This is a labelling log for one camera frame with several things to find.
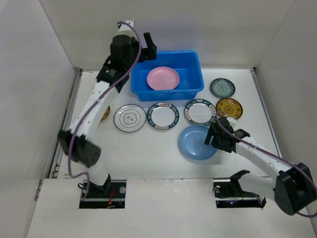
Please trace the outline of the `light blue plastic plate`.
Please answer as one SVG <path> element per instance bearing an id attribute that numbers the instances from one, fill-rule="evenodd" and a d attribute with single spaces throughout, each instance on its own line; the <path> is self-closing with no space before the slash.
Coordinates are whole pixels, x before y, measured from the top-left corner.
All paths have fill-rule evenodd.
<path id="1" fill-rule="evenodd" d="M 208 130 L 209 128 L 203 125 L 191 125 L 180 134 L 180 150 L 191 163 L 207 163 L 217 153 L 216 148 L 205 145 Z"/>

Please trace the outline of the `pink plastic plate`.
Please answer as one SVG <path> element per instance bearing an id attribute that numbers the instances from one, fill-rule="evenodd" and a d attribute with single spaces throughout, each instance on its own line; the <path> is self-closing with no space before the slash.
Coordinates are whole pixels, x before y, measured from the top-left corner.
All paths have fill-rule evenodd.
<path id="1" fill-rule="evenodd" d="M 179 74 L 170 67 L 161 66 L 152 69 L 147 75 L 147 84 L 153 90 L 173 90 L 180 81 Z"/>

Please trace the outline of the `white plate thin green rim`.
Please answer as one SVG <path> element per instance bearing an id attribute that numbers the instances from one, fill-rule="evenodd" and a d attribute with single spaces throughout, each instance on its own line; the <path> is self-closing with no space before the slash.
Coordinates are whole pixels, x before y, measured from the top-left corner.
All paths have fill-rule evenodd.
<path id="1" fill-rule="evenodd" d="M 122 132 L 133 133 L 140 130 L 146 122 L 146 112 L 135 104 L 120 107 L 113 117 L 114 125 Z"/>

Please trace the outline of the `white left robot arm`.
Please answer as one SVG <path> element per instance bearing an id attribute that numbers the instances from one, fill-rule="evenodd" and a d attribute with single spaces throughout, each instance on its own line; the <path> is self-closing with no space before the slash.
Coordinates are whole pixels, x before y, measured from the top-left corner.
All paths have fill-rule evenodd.
<path id="1" fill-rule="evenodd" d="M 91 188 L 100 196 L 111 192 L 111 177 L 101 160 L 101 149 L 93 138 L 103 115 L 128 81 L 138 63 L 157 58 L 157 47 L 149 32 L 143 34 L 146 48 L 134 28 L 133 20 L 119 21 L 118 34 L 110 44 L 110 55 L 96 77 L 93 90 L 77 119 L 57 137 L 68 157 L 68 174 L 72 179 L 86 176 L 80 185 L 88 193 Z"/>

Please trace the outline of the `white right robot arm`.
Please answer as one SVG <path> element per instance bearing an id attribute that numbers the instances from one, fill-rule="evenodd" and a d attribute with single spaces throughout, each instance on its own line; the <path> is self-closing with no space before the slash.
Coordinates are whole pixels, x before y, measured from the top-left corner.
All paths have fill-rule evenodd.
<path id="1" fill-rule="evenodd" d="M 225 117 L 217 118 L 210 124 L 204 144 L 236 153 L 266 174 L 266 177 L 260 177 L 248 170 L 241 170 L 224 184 L 214 182 L 213 191 L 220 199 L 253 193 L 274 201 L 290 216 L 299 214 L 317 199 L 317 187 L 305 164 L 295 165 L 265 150 L 246 131 L 233 130 Z"/>

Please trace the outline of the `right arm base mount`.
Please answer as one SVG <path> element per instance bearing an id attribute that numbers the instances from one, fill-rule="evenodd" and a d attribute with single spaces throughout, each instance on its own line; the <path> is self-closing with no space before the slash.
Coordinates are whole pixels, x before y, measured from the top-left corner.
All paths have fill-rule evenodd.
<path id="1" fill-rule="evenodd" d="M 241 170 L 229 178 L 216 178 L 213 180 L 212 193 L 215 204 L 220 208 L 264 208 L 266 198 L 258 194 L 243 191 L 238 180 L 248 175 L 248 170 Z"/>

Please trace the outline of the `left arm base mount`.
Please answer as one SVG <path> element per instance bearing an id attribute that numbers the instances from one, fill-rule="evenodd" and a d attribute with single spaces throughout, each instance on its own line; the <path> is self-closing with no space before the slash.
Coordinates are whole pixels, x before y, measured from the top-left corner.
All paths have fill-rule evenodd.
<path id="1" fill-rule="evenodd" d="M 87 182 L 77 184 L 81 189 L 80 209 L 124 209 L 127 180 L 112 180 L 108 176 L 103 186 Z"/>

